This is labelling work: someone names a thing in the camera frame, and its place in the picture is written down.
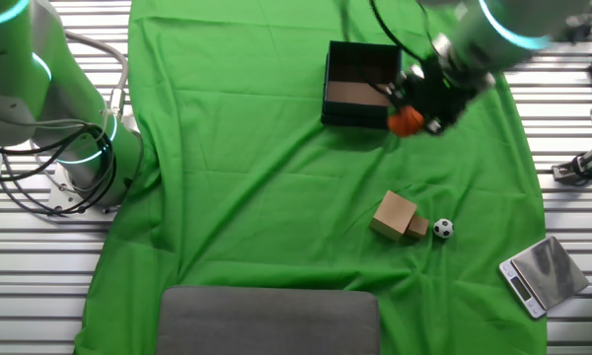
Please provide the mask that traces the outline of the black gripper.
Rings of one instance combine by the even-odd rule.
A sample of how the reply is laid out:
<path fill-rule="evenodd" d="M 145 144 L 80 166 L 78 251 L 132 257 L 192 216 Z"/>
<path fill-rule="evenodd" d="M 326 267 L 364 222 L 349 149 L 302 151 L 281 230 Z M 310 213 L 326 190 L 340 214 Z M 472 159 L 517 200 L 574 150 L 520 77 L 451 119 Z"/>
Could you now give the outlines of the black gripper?
<path fill-rule="evenodd" d="M 385 93 L 392 111 L 411 107 L 422 116 L 426 133 L 440 135 L 458 122 L 472 101 L 493 86 L 492 74 L 470 74 L 448 59 L 430 54 L 402 71 L 397 86 L 389 83 Z"/>

